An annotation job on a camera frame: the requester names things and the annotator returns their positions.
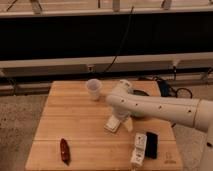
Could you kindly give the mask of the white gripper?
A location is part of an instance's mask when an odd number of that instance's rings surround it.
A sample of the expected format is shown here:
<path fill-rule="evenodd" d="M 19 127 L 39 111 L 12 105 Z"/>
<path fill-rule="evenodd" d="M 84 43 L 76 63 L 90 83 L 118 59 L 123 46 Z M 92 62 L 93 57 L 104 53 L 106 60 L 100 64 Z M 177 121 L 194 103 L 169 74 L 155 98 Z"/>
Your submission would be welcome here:
<path fill-rule="evenodd" d="M 114 115 L 120 121 L 124 121 L 123 125 L 128 132 L 133 131 L 133 121 L 132 118 L 129 117 L 131 114 L 130 111 L 123 110 L 123 109 L 114 109 Z"/>

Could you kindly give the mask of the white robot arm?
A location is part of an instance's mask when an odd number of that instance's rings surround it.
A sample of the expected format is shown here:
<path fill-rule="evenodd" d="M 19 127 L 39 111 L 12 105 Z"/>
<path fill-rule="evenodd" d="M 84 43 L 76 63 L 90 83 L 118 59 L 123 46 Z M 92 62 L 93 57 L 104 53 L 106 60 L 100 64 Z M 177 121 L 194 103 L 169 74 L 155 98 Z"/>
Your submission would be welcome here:
<path fill-rule="evenodd" d="M 207 137 L 199 171 L 213 171 L 213 101 L 134 95 L 132 84 L 120 80 L 106 96 L 106 102 L 121 122 L 136 112 L 205 132 Z"/>

